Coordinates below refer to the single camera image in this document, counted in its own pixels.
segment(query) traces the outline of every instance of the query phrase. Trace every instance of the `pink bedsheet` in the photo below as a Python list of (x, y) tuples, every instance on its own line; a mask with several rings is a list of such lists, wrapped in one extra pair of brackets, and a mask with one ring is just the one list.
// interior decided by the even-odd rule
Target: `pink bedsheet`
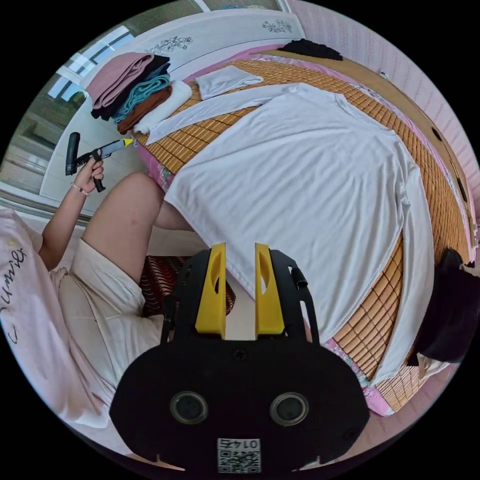
[[(445, 167), (440, 155), (438, 154), (437, 150), (434, 148), (434, 146), (430, 143), (430, 141), (425, 137), (425, 135), (420, 131), (420, 129), (417, 128), (417, 126), (408, 118), (406, 117), (395, 105), (390, 103), (388, 100), (384, 99), (382, 96), (380, 96), (378, 93), (375, 91), (369, 89), (362, 83), (357, 82), (353, 78), (348, 77), (347, 75), (344, 75), (342, 73), (339, 73), (335, 70), (332, 70), (331, 68), (325, 67), (323, 65), (319, 65), (317, 63), (312, 63), (309, 61), (305, 60), (297, 60), (297, 59), (292, 59), (292, 58), (285, 58), (285, 57), (280, 57), (280, 56), (274, 56), (274, 55), (264, 55), (264, 54), (258, 54), (255, 53), (253, 50), (261, 51), (261, 50), (273, 50), (275, 48), (278, 48), (277, 46), (269, 46), (269, 47), (261, 47), (257, 49), (251, 49), (247, 50), (245, 52), (239, 53), (233, 57), (230, 57), (224, 61), (218, 62), (215, 65), (210, 65), (209, 67), (206, 67), (202, 70), (199, 70), (198, 72), (194, 73), (193, 75), (189, 76), (186, 78), (184, 81), (185, 82), (191, 82), (194, 80), (196, 77), (199, 77), (200, 75), (205, 75), (209, 72), (212, 72), (213, 70), (216, 70), (223, 65), (233, 62), (235, 60), (243, 60), (243, 59), (249, 59), (249, 60), (258, 60), (258, 61), (265, 61), (265, 62), (278, 62), (278, 63), (285, 63), (289, 65), (298, 65), (299, 67), (304, 67), (308, 68), (311, 70), (315, 70), (317, 72), (321, 72), (327, 75), (330, 75), (332, 77), (335, 77), (339, 80), (343, 80), (344, 82), (351, 84), (355, 88), (361, 90), (364, 92), (366, 95), (369, 95), (370, 97), (374, 98), (377, 100), (379, 103), (387, 107), (389, 110), (394, 112), (408, 127), (417, 135), (417, 137), (420, 139), (420, 141), (424, 144), (424, 146), (430, 151), (432, 156), (434, 157), (435, 161), (438, 163), (439, 167), (441, 168), (443, 174), (447, 178), (447, 181), (449, 183), (450, 188), (452, 189), (455, 198), (458, 202), (458, 205), (460, 207), (460, 211), (463, 214), (464, 217), (464, 225), (465, 225), (465, 232), (467, 233), (467, 238), (468, 242), (470, 245), (470, 230), (468, 229), (468, 221), (466, 220), (466, 214), (465, 210), (463, 208), (463, 203), (459, 198), (459, 193), (457, 192), (457, 188), (455, 187), (455, 183), (453, 181), (453, 178), (448, 171), (448, 169)], [(164, 190), (167, 191), (169, 186), (172, 184), (172, 181), (174, 179), (174, 174), (171, 173), (169, 170), (167, 170), (163, 165), (161, 165), (158, 160), (140, 143), (135, 142), (135, 146), (137, 148), (139, 156), (142, 158), (143, 162), (145, 165), (148, 167), (148, 171), (150, 172), (150, 176), (160, 185), (160, 187)], [(472, 250), (472, 255), (473, 260), (475, 258), (475, 251)], [(326, 348), (328, 348), (330, 351), (334, 352), (337, 354), (340, 358), (342, 358), (353, 370), (355, 373), (362, 389), (363, 389), (363, 394), (365, 395), (365, 399), (367, 402), (367, 405), (370, 410), (375, 412), (376, 414), (386, 417), (389, 415), (392, 415), (394, 411), (390, 407), (390, 405), (387, 403), (387, 401), (382, 397), (382, 394), (380, 391), (375, 388), (374, 386), (369, 386), (369, 380), (367, 379), (366, 375), (364, 372), (360, 369), (360, 367), (348, 356), (348, 354), (338, 345), (338, 343), (331, 338), (326, 345), (324, 345)]]

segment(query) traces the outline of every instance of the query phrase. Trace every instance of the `black folded clothing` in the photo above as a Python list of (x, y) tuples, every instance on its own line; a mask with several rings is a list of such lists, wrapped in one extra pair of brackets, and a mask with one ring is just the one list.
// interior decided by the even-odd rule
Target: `black folded clothing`
[(447, 249), (435, 266), (433, 293), (407, 364), (417, 353), (432, 360), (460, 363), (480, 322), (480, 277), (461, 270), (462, 258)]
[(318, 59), (343, 60), (344, 58), (333, 48), (329, 46), (315, 43), (302, 38), (301, 40), (293, 40), (281, 48), (277, 48), (281, 52), (290, 52), (292, 54), (307, 55), (308, 57), (317, 57)]
[(117, 112), (117, 110), (125, 103), (135, 85), (142, 82), (144, 78), (150, 75), (154, 70), (159, 69), (161, 66), (165, 66), (165, 71), (162, 70), (159, 75), (166, 74), (170, 65), (169, 61), (170, 58), (167, 56), (155, 55), (153, 60), (145, 67), (145, 70), (136, 79), (136, 81), (132, 82), (127, 88), (122, 90), (118, 97), (109, 106), (103, 106), (101, 108), (92, 110), (91, 116), (94, 119), (101, 117), (102, 120), (108, 122), (110, 118)]

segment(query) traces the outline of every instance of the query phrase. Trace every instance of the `white headboard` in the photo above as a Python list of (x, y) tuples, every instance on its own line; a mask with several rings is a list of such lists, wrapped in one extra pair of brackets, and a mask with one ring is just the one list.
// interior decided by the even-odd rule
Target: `white headboard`
[(198, 13), (142, 33), (115, 50), (82, 80), (86, 89), (97, 72), (125, 52), (152, 52), (170, 57), (172, 80), (188, 77), (253, 47), (288, 43), (304, 37), (298, 17), (274, 10), (232, 9)]

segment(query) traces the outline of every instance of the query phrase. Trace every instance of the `camera lens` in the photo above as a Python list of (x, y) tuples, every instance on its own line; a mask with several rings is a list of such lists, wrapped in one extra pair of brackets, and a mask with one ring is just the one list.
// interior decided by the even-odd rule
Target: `camera lens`
[(207, 417), (207, 402), (193, 391), (177, 393), (170, 402), (170, 412), (182, 424), (198, 424)]
[(309, 411), (307, 399), (299, 393), (282, 393), (270, 406), (271, 419), (278, 425), (289, 427), (299, 424)]

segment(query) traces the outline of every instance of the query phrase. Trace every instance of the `knee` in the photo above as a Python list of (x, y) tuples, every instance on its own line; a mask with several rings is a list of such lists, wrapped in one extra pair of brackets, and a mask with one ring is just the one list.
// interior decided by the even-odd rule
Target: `knee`
[(152, 178), (139, 171), (130, 173), (118, 185), (122, 190), (134, 192), (143, 197), (153, 196), (157, 199), (159, 196), (163, 198), (165, 195)]

